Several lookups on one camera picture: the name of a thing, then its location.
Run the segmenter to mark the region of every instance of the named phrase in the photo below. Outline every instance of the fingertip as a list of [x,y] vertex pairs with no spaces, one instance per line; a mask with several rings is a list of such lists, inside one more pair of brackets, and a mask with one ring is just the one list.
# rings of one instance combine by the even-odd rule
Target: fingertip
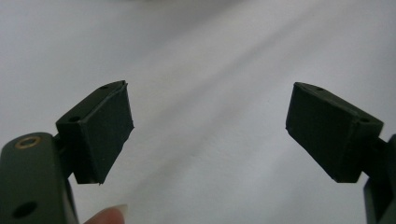
[[120,204],[120,205],[116,205],[113,208],[117,208],[122,212],[122,215],[125,217],[126,214],[128,213],[128,204]]
[[110,207],[90,218],[85,224],[125,224],[125,219],[119,208]]

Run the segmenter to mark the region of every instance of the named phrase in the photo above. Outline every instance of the fingernail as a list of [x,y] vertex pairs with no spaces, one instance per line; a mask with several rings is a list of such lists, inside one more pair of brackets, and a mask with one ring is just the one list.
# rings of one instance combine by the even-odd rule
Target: fingernail
[[113,208],[117,208],[120,210],[120,212],[122,212],[122,215],[125,217],[126,214],[128,213],[128,204],[119,204],[116,206],[113,206]]

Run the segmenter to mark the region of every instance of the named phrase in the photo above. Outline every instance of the white backdrop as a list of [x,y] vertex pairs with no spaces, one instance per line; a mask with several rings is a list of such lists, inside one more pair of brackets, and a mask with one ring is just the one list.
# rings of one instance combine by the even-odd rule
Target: white backdrop
[[104,185],[70,178],[81,222],[127,203],[134,224],[365,223],[367,177],[334,183],[285,120],[302,81],[388,141],[395,21],[393,0],[2,0],[0,143],[124,79],[135,129]]

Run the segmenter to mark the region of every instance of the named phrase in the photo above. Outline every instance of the brass insert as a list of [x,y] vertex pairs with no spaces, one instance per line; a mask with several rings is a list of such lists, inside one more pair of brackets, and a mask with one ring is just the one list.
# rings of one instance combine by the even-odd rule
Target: brass insert
[[41,137],[39,136],[29,136],[22,138],[20,141],[15,144],[15,148],[18,149],[26,149],[28,147],[34,147],[38,143],[40,143]]

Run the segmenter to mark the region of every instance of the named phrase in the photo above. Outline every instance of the screw hole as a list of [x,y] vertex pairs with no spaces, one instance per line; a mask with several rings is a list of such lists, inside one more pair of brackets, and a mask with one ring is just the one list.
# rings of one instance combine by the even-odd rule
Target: screw hole
[[79,116],[75,116],[75,117],[69,119],[70,122],[77,122],[79,120],[80,120]]
[[33,147],[40,142],[41,138],[39,136],[25,137],[15,145],[16,148],[25,149],[28,147]]
[[15,218],[23,218],[31,215],[35,209],[37,208],[37,203],[36,202],[29,202],[29,203],[24,203],[20,206],[18,206],[12,216]]

